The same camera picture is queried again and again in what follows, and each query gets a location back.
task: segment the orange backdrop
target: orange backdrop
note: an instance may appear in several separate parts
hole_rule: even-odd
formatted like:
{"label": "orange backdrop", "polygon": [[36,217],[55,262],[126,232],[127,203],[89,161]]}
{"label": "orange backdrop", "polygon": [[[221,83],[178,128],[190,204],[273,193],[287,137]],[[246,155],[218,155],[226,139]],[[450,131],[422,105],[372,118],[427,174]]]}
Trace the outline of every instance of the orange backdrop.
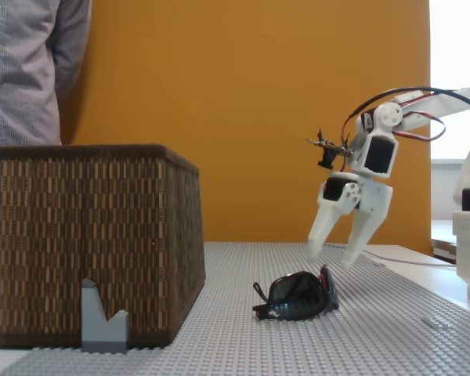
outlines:
{"label": "orange backdrop", "polygon": [[[96,0],[63,139],[163,143],[190,159],[206,240],[304,241],[328,173],[305,138],[322,128],[338,142],[363,101],[428,81],[422,0]],[[429,176],[428,145],[402,140],[373,243],[430,252]]]}

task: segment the black sunglasses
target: black sunglasses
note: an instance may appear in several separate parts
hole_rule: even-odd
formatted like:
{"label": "black sunglasses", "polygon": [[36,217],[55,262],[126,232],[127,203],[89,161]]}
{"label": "black sunglasses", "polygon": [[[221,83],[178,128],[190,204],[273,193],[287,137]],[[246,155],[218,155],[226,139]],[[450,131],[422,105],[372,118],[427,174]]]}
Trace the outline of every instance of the black sunglasses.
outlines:
{"label": "black sunglasses", "polygon": [[260,320],[308,320],[339,308],[334,280],[325,265],[318,277],[310,272],[297,272],[275,280],[269,288],[268,298],[258,282],[253,287],[266,302],[252,307]]}

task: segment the wicker box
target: wicker box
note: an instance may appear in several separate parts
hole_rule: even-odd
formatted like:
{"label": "wicker box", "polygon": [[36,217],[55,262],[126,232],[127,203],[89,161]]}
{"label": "wicker box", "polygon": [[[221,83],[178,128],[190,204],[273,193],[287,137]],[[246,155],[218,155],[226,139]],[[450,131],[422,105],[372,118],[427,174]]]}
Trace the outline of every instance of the wicker box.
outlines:
{"label": "wicker box", "polygon": [[170,344],[205,281],[199,172],[160,145],[0,149],[0,347],[80,346],[81,282],[129,345]]}

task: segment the table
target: table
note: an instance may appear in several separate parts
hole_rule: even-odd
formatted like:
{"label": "table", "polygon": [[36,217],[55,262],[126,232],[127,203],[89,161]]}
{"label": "table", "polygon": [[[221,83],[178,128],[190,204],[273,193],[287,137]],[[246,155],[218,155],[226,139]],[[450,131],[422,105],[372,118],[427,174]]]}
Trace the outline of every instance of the table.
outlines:
{"label": "table", "polygon": [[[444,264],[427,255],[419,254],[395,245],[370,245],[367,250],[376,255],[412,262],[429,262]],[[470,311],[470,301],[467,300],[466,284],[456,275],[455,268],[438,266],[418,266],[391,262],[368,256],[376,262],[384,264],[390,270],[412,280],[416,284],[435,292]],[[0,349],[0,371],[28,353],[29,350]]]}
{"label": "table", "polygon": [[456,237],[453,235],[453,221],[432,220],[432,247],[435,257],[456,262]]}

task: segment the window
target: window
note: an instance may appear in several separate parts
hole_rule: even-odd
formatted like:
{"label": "window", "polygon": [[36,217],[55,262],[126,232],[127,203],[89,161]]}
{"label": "window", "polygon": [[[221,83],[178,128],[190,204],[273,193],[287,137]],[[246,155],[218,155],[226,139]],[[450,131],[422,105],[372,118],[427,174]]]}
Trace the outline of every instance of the window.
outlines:
{"label": "window", "polygon": [[[470,86],[470,0],[430,0],[430,82],[441,89]],[[465,159],[470,110],[443,117],[446,133],[431,144],[433,160]],[[432,122],[432,135],[442,125]]]}

